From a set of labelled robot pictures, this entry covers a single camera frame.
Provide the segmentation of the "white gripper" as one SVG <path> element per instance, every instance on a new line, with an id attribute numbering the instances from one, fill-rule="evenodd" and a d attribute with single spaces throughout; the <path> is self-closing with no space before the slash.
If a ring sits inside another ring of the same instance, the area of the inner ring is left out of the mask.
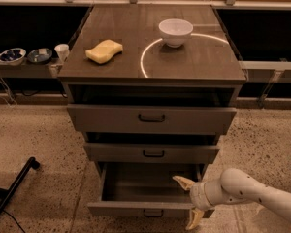
<path id="1" fill-rule="evenodd" d="M 185 229 L 193 230 L 199 225 L 203 218 L 203 211 L 210 210 L 219 204 L 221 199 L 221 186 L 219 180 L 195 183 L 182 176 L 173 176 L 173 180 L 184 190 L 190 190 L 191 202 L 197 209 L 194 208 L 190 210 L 189 221 Z"/>

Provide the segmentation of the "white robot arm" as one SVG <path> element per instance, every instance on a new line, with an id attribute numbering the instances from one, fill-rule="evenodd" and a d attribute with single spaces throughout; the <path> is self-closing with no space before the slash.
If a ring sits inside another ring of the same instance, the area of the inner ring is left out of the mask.
<path id="1" fill-rule="evenodd" d="M 242 202 L 256 202 L 291 222 L 291 193 L 260 183 L 240 169 L 226 169 L 218 179 L 206 182 L 194 182 L 182 176 L 173 176 L 173 179 L 189 192 L 193 204 L 187 230 L 198 226 L 205 211 L 217 205 Z"/>

